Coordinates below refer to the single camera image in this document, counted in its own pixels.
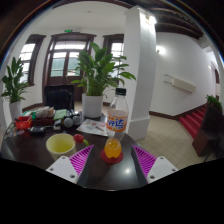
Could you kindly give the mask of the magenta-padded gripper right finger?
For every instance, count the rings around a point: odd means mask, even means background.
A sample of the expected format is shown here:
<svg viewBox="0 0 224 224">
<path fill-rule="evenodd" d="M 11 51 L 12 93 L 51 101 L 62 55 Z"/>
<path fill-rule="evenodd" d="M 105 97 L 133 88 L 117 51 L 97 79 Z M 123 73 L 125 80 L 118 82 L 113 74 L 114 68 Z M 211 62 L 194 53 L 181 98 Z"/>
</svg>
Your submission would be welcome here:
<svg viewBox="0 0 224 224">
<path fill-rule="evenodd" d="M 178 169 L 164 156 L 155 157 L 139 146 L 132 146 L 131 155 L 141 183 L 153 183 Z"/>
</svg>

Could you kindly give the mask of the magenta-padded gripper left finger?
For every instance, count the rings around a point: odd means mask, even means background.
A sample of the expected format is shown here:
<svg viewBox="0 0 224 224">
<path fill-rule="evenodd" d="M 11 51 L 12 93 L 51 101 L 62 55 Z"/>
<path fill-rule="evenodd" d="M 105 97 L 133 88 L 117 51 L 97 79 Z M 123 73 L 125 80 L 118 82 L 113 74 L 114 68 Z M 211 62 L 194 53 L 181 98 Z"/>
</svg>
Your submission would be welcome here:
<svg viewBox="0 0 224 224">
<path fill-rule="evenodd" d="M 90 145 L 70 157 L 61 156 L 46 171 L 76 184 L 93 148 L 94 146 Z"/>
</svg>

